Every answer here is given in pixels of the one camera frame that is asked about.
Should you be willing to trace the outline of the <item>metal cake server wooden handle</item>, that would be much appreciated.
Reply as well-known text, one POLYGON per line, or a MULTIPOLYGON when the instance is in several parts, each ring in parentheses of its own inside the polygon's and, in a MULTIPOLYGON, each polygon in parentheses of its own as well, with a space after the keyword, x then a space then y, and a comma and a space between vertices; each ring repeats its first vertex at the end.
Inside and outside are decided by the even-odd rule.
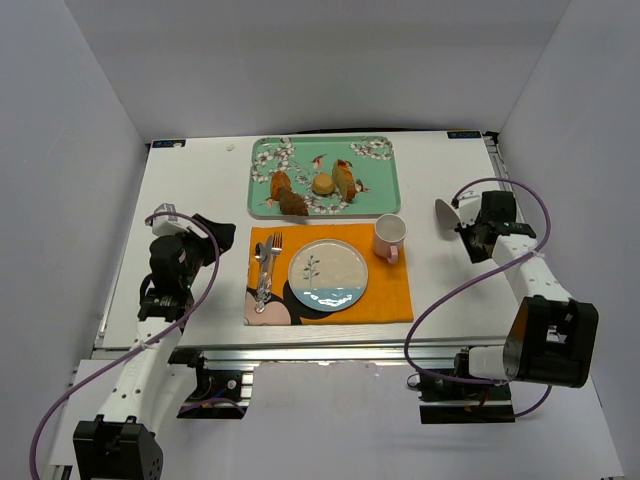
POLYGON ((436 199, 434 210, 438 227, 442 231, 453 231, 459 226, 460 217, 456 209, 446 201, 436 199))

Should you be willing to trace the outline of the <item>sliced bread loaf piece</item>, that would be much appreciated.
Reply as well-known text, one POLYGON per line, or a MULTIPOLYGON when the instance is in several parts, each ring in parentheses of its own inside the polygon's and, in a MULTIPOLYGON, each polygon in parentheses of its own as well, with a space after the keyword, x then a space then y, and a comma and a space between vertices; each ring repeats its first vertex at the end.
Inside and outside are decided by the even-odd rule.
POLYGON ((349 163, 337 159, 332 168, 332 178, 343 201, 350 203, 356 196, 356 183, 349 163))

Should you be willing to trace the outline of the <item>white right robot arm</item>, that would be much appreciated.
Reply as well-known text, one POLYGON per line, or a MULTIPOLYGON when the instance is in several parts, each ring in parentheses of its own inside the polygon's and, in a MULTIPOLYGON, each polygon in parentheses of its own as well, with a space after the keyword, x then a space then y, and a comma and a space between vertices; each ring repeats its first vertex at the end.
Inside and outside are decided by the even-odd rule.
POLYGON ((599 314, 561 286, 533 228, 517 220, 508 191, 467 193, 452 202, 459 233, 473 263, 492 260, 505 269, 519 309, 502 346, 472 347, 473 378, 580 388, 587 380, 599 314))

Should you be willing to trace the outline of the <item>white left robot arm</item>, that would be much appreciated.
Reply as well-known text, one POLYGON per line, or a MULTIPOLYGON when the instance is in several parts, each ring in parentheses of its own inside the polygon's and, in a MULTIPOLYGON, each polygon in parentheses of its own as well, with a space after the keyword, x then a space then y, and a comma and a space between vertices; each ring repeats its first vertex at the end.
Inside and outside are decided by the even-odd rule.
POLYGON ((196 360, 177 360, 174 351, 199 301, 192 294, 199 271, 217 267, 234 242, 236 227, 195 214, 191 227, 181 216, 157 212, 147 223, 155 240, 150 272, 139 293, 134 343, 121 361, 111 393, 92 420, 73 434, 82 479, 158 479, 164 453, 158 435, 197 389, 196 360))

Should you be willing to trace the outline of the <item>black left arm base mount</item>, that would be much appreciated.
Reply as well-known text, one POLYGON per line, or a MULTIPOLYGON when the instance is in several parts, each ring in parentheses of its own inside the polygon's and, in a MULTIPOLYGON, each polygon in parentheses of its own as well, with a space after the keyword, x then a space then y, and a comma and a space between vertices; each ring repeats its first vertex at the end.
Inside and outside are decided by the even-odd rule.
POLYGON ((252 377, 237 366, 208 360, 203 352, 180 349, 169 357, 170 364, 195 370, 196 387, 178 413, 179 419, 240 420, 250 399, 252 377))

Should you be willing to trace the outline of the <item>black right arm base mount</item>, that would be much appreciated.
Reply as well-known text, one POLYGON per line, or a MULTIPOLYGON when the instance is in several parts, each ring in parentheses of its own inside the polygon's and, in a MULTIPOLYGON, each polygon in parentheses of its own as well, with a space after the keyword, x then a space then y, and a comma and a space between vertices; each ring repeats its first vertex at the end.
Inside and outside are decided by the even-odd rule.
POLYGON ((406 386, 418 394, 422 425, 515 422, 511 390, 506 385, 466 385, 413 373, 406 386))

